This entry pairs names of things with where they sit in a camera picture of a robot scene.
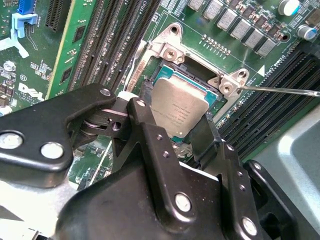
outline screwdriver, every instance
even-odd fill
[[[283,94],[297,94],[297,95],[305,95],[305,96],[309,96],[309,97],[320,98],[320,91],[313,91],[313,90],[262,87],[262,86],[240,86],[239,89],[251,90],[251,91],[283,93]]]

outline motherboard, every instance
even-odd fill
[[[2,0],[0,116],[99,83],[150,104],[178,159],[206,114],[242,161],[320,103],[318,0]],[[74,151],[81,190],[112,173],[111,139]]]

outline screw hole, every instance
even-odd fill
[[[241,79],[244,79],[246,76],[247,76],[247,73],[245,71],[241,71],[238,74],[238,77],[241,78]]]
[[[173,35],[177,35],[178,34],[178,28],[173,26],[171,29],[170,29],[170,33],[172,33]]]
[[[240,187],[241,191],[243,191],[243,192],[245,192],[245,191],[246,191],[246,187],[245,187],[245,186],[240,185],[239,187]]]
[[[121,123],[116,121],[114,123],[111,124],[111,128],[113,131],[119,131],[121,128]]]
[[[167,159],[170,157],[170,154],[167,151],[164,151],[162,156]]]

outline metal rivet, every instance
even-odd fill
[[[255,236],[258,234],[257,227],[249,218],[247,218],[247,217],[242,218],[242,224],[248,234],[250,234],[252,236]]]
[[[140,99],[138,99],[138,100],[136,101],[136,103],[139,104],[141,107],[145,107],[145,106],[146,106],[145,102],[142,101],[142,100],[140,100]]]
[[[48,159],[58,159],[64,154],[64,148],[57,142],[48,142],[40,149],[41,154]]]
[[[23,138],[14,132],[7,132],[0,135],[0,148],[2,149],[15,149],[23,142]]]
[[[189,212],[191,210],[191,202],[189,198],[182,193],[175,195],[175,204],[183,212]]]
[[[111,95],[110,91],[108,89],[106,89],[106,88],[102,88],[100,90],[100,93],[105,95],[105,96],[107,96],[107,97],[109,97]]]
[[[230,144],[227,144],[226,146],[227,146],[227,148],[228,148],[229,150],[231,150],[231,151],[234,151],[234,150],[235,150],[234,147],[231,146]]]
[[[254,163],[253,165],[256,169],[261,170],[261,166],[258,163]]]
[[[169,154],[169,152],[164,151],[162,156],[164,156],[167,159],[168,157],[170,157],[170,154]]]
[[[240,188],[242,191],[244,191],[244,192],[246,191],[246,187],[243,186],[243,185],[241,185],[241,184],[240,184],[239,188]]]

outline capacitor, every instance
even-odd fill
[[[10,106],[0,107],[0,117],[12,113],[12,108]]]
[[[300,38],[311,40],[317,35],[317,30],[313,27],[303,24],[298,27],[297,34]]]
[[[282,0],[279,3],[278,12],[280,15],[292,16],[300,8],[299,0]]]

